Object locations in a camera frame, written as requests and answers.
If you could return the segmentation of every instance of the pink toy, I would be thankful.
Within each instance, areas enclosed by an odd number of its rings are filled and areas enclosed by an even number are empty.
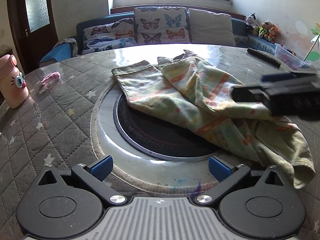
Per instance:
[[[27,99],[29,91],[14,55],[0,58],[0,90],[9,107],[15,109]]]
[[[52,80],[52,79],[59,80],[60,79],[60,73],[57,71],[57,72],[53,72],[53,73],[50,73],[50,74],[46,75],[43,78],[43,80],[41,81],[41,84],[44,85],[47,82],[49,82],[50,80]]]

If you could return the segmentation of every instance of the wall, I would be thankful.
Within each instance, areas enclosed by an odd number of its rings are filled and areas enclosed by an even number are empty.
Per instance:
[[[51,0],[58,39],[76,35],[80,22],[109,15],[108,0]]]
[[[232,11],[243,15],[255,12],[259,23],[270,20],[279,28],[276,41],[304,57],[315,35],[310,29],[320,24],[320,0],[232,0]]]
[[[113,7],[140,5],[140,4],[184,4],[215,8],[230,11],[231,2],[222,0],[113,0]]]
[[[13,54],[18,61],[18,68],[20,69],[20,71],[23,71],[12,39],[8,17],[7,0],[0,0],[0,5],[0,53],[9,48],[12,48]]]

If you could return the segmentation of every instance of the butterfly print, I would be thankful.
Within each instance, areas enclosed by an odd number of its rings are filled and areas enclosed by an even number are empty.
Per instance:
[[[180,10],[181,7],[164,7],[165,10],[170,10],[171,8],[175,9],[176,11]]]
[[[133,37],[132,30],[123,31],[122,33],[121,32],[116,33],[116,40],[123,38],[123,37]]]
[[[115,22],[112,26],[111,26],[111,29],[114,29],[116,27],[118,27],[120,24],[122,24],[123,22],[125,23],[128,23],[128,24],[134,24],[132,18],[128,18],[128,19],[122,19],[122,20],[119,20],[117,22]]]
[[[142,37],[144,38],[145,44],[154,44],[154,43],[161,43],[161,33],[157,33],[153,37],[150,37],[148,34],[141,33]]]
[[[133,44],[135,44],[135,41],[133,38],[127,38],[127,39],[122,38],[120,40],[120,48],[124,48],[127,45],[127,43],[130,43],[133,45]]]
[[[113,49],[112,45],[109,45],[109,46],[106,47],[106,49],[102,49],[102,50],[99,49],[99,48],[95,48],[94,52],[106,51],[106,50],[111,50],[111,49]]]
[[[87,36],[85,35],[85,31],[82,31],[82,37],[83,37],[83,41],[87,40]]]
[[[100,42],[105,42],[105,41],[113,41],[112,38],[108,38],[108,37],[103,37],[103,38],[98,38],[98,39],[94,39],[92,42],[89,43],[89,45],[94,45]]]
[[[147,30],[150,29],[150,28],[151,29],[156,29],[156,28],[159,27],[158,23],[160,21],[160,18],[157,18],[157,19],[155,19],[153,21],[152,21],[152,18],[151,18],[151,20],[148,19],[148,21],[145,20],[145,19],[140,19],[140,21],[142,22],[143,27],[145,29],[147,29]]]
[[[83,44],[83,50],[88,50],[88,49],[90,49],[90,48],[87,46],[86,43],[84,43],[84,44]]]
[[[177,15],[174,19],[172,19],[169,15],[167,15],[166,13],[164,14],[164,18],[167,21],[167,25],[169,27],[172,26],[176,26],[176,27],[180,27],[181,26],[181,14]]]
[[[169,39],[170,40],[175,40],[175,39],[184,39],[186,37],[186,35],[184,34],[184,29],[181,28],[180,30],[178,30],[176,33],[169,31],[169,30],[165,30]]]
[[[137,8],[137,9],[140,9],[141,12],[146,12],[146,11],[152,11],[152,12],[155,12],[157,10],[156,7],[141,7],[141,8]]]
[[[106,26],[96,26],[96,27],[93,27],[91,36],[92,36],[92,35],[95,35],[95,34],[98,34],[98,33],[109,33],[109,32],[108,32]]]

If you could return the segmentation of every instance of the green leaf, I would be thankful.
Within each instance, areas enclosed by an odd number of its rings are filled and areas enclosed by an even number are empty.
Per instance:
[[[317,30],[315,30],[315,29],[311,29],[311,32],[312,32],[313,35],[318,35],[319,34],[319,32]]]
[[[317,61],[319,59],[320,59],[320,54],[316,51],[310,52],[310,54],[306,58],[306,60],[310,60],[310,61]]]

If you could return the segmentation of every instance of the cartoon eye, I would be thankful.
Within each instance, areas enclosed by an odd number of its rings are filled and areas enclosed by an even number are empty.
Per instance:
[[[14,79],[14,82],[18,88],[22,88],[23,80],[20,76],[16,76],[16,78]]]
[[[22,72],[19,73],[19,76],[21,77],[22,81],[26,81],[26,79],[24,78],[24,74]]]

